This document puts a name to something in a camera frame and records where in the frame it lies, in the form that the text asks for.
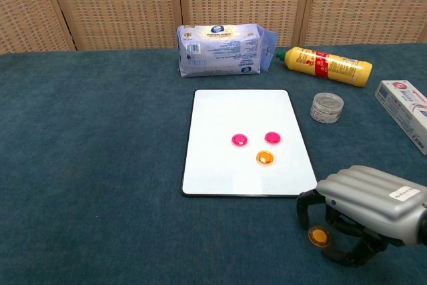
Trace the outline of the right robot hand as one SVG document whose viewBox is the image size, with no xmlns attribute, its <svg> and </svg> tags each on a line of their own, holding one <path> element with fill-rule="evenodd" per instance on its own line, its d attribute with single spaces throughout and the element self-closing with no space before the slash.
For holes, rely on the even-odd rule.
<svg viewBox="0 0 427 285">
<path fill-rule="evenodd" d="M 349 252 L 322 252 L 342 266 L 361 266 L 390 244 L 426 243 L 426 186 L 410 180 L 354 165 L 298 196 L 296 210 L 304 230 L 310 228 L 308 208 L 315 204 L 325 204 L 327 223 L 360 239 Z"/>
</svg>

